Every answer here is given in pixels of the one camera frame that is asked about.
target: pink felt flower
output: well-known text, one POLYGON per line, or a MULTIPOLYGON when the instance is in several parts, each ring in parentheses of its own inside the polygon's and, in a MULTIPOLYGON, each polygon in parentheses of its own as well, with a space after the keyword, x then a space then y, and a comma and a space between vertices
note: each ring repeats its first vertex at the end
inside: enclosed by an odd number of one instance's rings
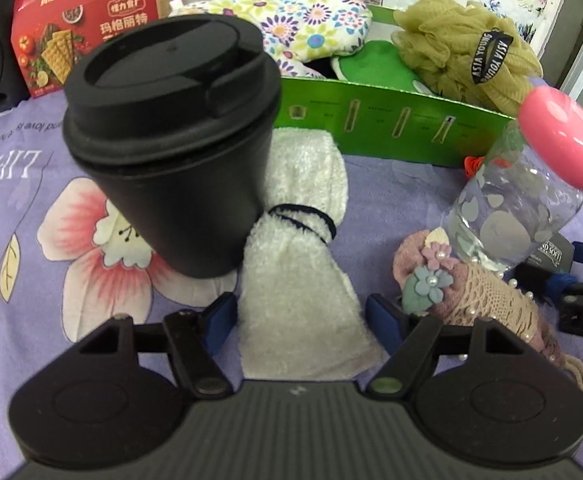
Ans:
POLYGON ((71 262, 62 325, 74 342, 115 314, 145 322, 155 290, 175 303, 207 306, 236 285, 235 272, 214 280, 175 272, 88 178, 63 189, 38 228, 38 243, 47 260, 71 262))
POLYGON ((447 244, 440 244, 438 242, 432 242, 431 246, 425 247, 420 251, 427 259, 427 268, 429 270, 438 270, 441 267, 447 270, 451 270, 459 262, 456 258, 452 258, 451 247, 447 244))

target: black cup lid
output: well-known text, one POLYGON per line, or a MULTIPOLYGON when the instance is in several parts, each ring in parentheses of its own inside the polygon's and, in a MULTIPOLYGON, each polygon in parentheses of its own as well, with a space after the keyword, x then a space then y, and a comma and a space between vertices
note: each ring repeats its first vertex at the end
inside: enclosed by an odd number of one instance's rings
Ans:
POLYGON ((255 25, 194 14, 100 45, 76 64, 65 94, 69 151, 127 166, 205 148, 269 116, 280 72, 255 25))

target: glass jar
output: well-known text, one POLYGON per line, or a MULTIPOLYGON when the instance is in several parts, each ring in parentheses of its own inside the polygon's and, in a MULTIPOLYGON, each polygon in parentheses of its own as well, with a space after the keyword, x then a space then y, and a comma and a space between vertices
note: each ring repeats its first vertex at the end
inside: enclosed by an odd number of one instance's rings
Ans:
POLYGON ((583 205, 583 108, 555 88, 534 89, 494 142, 447 219, 465 261, 507 270, 583 205))

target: ribbed gray surface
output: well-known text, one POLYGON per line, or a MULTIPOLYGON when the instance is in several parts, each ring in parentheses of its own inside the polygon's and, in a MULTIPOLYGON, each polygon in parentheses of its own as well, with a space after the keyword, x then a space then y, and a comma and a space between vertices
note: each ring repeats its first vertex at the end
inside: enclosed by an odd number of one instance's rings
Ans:
POLYGON ((117 468, 27 465, 15 480, 583 480, 563 462, 528 472, 467 465, 433 447, 398 404, 353 383, 242 383, 194 406, 167 444, 117 468))

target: pink lid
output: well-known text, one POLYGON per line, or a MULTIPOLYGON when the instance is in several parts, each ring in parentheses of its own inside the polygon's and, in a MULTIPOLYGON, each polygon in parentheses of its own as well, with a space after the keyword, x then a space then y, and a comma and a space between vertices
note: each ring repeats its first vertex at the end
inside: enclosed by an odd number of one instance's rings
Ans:
POLYGON ((531 148, 566 183, 583 190, 583 108, 550 86, 533 89, 518 112, 531 148))

